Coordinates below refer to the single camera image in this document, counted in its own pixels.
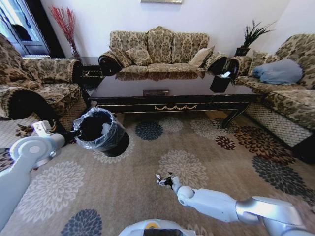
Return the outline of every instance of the trash can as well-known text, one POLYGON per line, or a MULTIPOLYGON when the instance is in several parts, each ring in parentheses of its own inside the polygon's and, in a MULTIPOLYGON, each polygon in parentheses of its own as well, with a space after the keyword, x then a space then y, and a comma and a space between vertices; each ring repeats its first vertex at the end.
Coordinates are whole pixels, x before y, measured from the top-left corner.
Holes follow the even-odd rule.
POLYGON ((80 135, 75 139, 85 149, 98 150, 108 157, 123 154, 129 146, 129 135, 108 110, 91 108, 73 122, 80 135))

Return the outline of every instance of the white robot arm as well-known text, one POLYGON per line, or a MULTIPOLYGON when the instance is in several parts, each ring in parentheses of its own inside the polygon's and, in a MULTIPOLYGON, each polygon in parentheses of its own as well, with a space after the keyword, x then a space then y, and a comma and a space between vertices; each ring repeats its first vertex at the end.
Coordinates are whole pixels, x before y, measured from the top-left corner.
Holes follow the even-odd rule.
POLYGON ((10 155, 14 165, 0 172, 0 231, 31 182, 31 170, 46 164, 60 153, 65 137, 52 134, 48 121, 33 124, 39 136, 22 138, 14 143, 10 155))
POLYGON ((271 236, 314 236, 307 232, 298 211, 291 203, 265 197, 237 201, 222 192, 182 186, 179 178, 172 175, 165 180, 161 180, 159 175, 157 178, 160 185, 171 186, 183 206, 195 208, 217 220, 246 224, 258 224, 262 220, 271 236))

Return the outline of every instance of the black coffee table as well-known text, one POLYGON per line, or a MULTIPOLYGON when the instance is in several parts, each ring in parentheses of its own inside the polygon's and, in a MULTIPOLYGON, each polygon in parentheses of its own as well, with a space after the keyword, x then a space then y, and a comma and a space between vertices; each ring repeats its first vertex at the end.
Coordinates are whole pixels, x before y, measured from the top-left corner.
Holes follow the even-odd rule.
POLYGON ((90 100, 112 113, 231 110, 222 122, 227 128, 262 95, 208 72, 117 73, 105 77, 90 100))

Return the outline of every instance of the floral upholstered sofa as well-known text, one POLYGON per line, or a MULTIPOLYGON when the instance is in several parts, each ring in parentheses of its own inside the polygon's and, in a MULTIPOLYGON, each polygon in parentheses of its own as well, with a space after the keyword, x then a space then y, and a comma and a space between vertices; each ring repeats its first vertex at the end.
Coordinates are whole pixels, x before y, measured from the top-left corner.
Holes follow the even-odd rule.
POLYGON ((118 48, 123 52, 140 46, 139 53, 148 52, 150 60, 148 65, 135 65, 125 63, 117 58, 112 50, 99 57, 99 65, 103 75, 109 76, 120 72, 122 74, 135 75, 141 73, 166 73, 204 72, 212 71, 221 73, 227 56, 219 52, 212 53, 202 64, 202 67, 188 64, 188 62, 203 48, 207 48, 209 36, 205 33, 180 33, 171 32, 161 26, 148 32, 113 31, 110 33, 110 47, 118 48))
POLYGON ((293 85, 272 85, 249 75, 252 58, 233 57, 230 68, 235 82, 266 94, 260 103, 252 103, 247 114, 260 122, 303 158, 315 161, 311 144, 315 143, 315 34, 290 37, 274 55, 263 54, 261 62, 292 59, 303 69, 303 77, 293 85))
POLYGON ((23 59, 0 34, 0 148, 34 134, 32 123, 39 120, 70 131, 87 107, 80 78, 79 61, 23 59))

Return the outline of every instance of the potted plant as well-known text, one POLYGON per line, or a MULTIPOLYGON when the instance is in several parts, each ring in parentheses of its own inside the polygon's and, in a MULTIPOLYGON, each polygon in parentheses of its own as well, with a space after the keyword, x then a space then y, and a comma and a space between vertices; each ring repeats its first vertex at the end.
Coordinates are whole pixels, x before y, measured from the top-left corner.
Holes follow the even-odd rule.
POLYGON ((71 53, 74 58, 80 58, 77 48, 74 43, 74 26, 75 26, 75 15, 72 10, 68 7, 66 10, 64 8, 50 7, 50 12, 55 18, 56 22, 60 26, 65 35, 67 41, 71 47, 71 53))
POLYGON ((270 27, 274 23, 275 22, 259 28, 258 26, 261 24, 261 22, 256 24, 255 20, 253 20, 252 21, 252 27, 246 26, 244 44, 240 48, 236 49, 235 56, 245 56, 250 49, 249 46, 256 39, 258 39, 262 34, 265 34, 265 33, 272 31, 272 30, 268 30, 268 27, 270 27))

